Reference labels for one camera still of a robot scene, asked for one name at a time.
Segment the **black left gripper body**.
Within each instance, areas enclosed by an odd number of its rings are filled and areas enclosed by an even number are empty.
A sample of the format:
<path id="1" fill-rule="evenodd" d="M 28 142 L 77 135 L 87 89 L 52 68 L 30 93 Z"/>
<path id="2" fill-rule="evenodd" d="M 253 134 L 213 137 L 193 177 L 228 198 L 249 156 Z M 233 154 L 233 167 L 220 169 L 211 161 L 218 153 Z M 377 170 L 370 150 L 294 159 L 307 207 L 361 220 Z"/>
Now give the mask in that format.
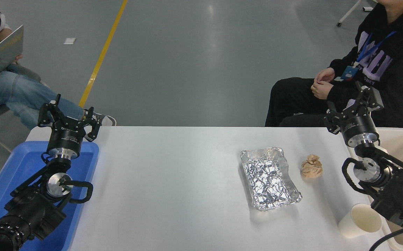
<path id="1" fill-rule="evenodd" d="M 51 127 L 51 135 L 47 146 L 47 152 L 53 154 L 59 149 L 67 149 L 75 154 L 79 154 L 83 138 L 85 136 L 85 129 L 72 126 L 71 129 L 59 125 L 58 127 Z"/>

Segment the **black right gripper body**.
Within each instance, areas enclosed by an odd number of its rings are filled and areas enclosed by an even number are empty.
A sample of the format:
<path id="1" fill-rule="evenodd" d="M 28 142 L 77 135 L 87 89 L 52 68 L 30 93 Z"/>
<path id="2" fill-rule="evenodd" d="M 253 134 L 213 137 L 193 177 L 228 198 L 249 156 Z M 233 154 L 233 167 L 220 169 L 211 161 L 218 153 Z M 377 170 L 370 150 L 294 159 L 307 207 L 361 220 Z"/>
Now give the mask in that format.
<path id="1" fill-rule="evenodd" d="M 340 129 L 345 141 L 377 141 L 379 134 L 369 115 L 347 116 L 340 122 Z"/>

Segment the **person's left hand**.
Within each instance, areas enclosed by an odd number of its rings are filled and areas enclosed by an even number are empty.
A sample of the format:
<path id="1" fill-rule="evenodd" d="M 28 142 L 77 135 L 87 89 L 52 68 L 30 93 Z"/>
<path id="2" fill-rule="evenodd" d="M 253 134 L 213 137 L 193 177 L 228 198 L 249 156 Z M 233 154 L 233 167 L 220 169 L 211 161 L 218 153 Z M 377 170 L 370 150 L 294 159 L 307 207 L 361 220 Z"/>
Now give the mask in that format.
<path id="1" fill-rule="evenodd" d="M 327 100 L 328 94 L 331 91 L 333 84 L 326 81 L 315 81 L 311 86 L 313 95 L 321 100 Z"/>

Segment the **person's right hand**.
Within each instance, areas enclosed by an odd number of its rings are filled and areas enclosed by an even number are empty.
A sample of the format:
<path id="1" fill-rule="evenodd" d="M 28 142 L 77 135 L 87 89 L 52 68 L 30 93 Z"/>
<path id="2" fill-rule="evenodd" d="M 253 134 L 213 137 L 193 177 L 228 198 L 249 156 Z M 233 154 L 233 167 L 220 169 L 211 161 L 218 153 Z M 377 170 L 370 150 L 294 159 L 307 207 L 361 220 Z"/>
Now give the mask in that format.
<path id="1" fill-rule="evenodd" d="M 321 70 L 317 73 L 315 77 L 315 82 L 325 81 L 331 82 L 335 79 L 335 71 L 332 67 L 327 67 L 326 69 Z"/>

